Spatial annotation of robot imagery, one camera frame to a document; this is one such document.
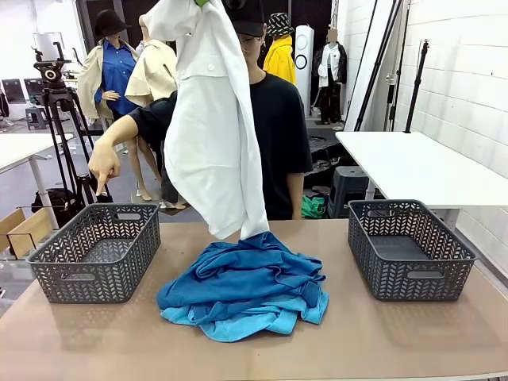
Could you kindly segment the person's right hand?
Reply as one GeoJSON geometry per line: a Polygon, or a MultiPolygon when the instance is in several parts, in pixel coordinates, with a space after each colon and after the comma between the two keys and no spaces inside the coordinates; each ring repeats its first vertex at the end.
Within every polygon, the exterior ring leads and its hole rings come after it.
{"type": "Polygon", "coordinates": [[[107,140],[99,139],[96,142],[88,166],[97,180],[97,196],[102,195],[110,179],[120,175],[120,160],[114,146],[107,140]]]}

